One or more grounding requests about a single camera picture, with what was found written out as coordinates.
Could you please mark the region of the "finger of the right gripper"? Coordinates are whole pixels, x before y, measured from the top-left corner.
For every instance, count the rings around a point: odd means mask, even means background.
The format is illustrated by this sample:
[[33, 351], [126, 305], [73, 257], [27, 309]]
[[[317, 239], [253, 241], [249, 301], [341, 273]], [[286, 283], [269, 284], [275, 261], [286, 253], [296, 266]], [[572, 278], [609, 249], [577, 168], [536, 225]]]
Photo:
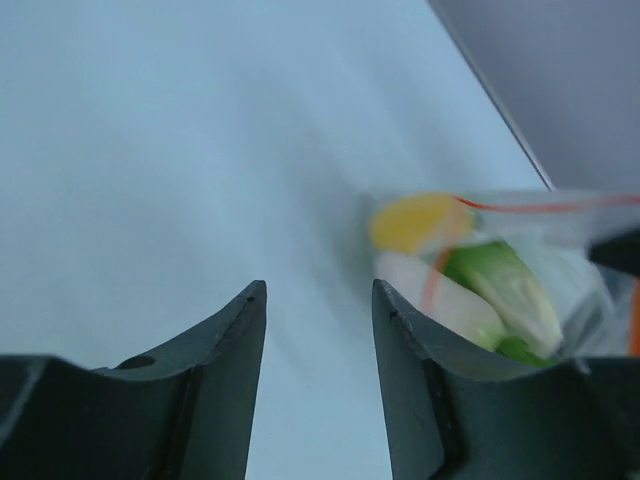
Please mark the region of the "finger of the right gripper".
[[592, 243], [588, 250], [588, 258], [592, 263], [627, 275], [640, 274], [639, 255], [639, 228], [600, 239]]

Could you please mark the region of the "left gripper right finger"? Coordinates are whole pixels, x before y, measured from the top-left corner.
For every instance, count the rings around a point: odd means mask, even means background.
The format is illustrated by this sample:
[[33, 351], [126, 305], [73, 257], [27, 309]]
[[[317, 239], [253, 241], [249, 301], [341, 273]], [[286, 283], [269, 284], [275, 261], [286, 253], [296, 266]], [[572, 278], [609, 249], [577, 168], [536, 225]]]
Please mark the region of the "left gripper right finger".
[[637, 359], [531, 367], [442, 327], [381, 280], [372, 320], [395, 478], [638, 475]]

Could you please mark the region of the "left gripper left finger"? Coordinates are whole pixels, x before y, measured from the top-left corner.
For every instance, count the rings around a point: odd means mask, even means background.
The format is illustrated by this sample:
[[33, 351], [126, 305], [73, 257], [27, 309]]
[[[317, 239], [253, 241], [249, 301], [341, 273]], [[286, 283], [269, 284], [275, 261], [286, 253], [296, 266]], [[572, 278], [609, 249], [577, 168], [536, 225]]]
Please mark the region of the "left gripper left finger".
[[266, 330], [267, 289], [115, 368], [1, 359], [5, 479], [241, 479]]

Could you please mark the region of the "clear zip top bag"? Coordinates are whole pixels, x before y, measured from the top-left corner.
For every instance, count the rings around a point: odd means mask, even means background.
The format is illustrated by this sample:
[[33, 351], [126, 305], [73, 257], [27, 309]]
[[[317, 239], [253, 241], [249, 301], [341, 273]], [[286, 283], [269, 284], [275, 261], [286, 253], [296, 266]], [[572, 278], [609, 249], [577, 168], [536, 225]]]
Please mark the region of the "clear zip top bag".
[[374, 273], [471, 343], [530, 365], [639, 352], [639, 197], [424, 192], [376, 201]]

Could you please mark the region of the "green fake lettuce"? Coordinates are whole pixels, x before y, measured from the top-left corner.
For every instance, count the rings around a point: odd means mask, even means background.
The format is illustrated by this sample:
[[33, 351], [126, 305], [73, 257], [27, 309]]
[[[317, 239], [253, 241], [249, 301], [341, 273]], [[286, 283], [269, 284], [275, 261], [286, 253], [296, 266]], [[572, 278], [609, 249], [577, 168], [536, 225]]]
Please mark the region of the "green fake lettuce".
[[496, 310], [507, 330], [497, 353], [535, 366], [554, 362], [564, 341], [555, 307], [545, 287], [506, 241], [452, 249], [443, 273]]

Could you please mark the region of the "yellow fake lemon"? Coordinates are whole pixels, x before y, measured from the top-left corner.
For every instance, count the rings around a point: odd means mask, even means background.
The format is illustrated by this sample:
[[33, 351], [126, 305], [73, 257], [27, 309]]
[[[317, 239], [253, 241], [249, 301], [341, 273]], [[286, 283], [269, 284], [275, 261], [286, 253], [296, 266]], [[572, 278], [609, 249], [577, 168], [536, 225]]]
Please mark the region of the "yellow fake lemon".
[[422, 193], [381, 205], [368, 224], [372, 245], [379, 251], [418, 255], [453, 234], [473, 231], [474, 214], [449, 193]]

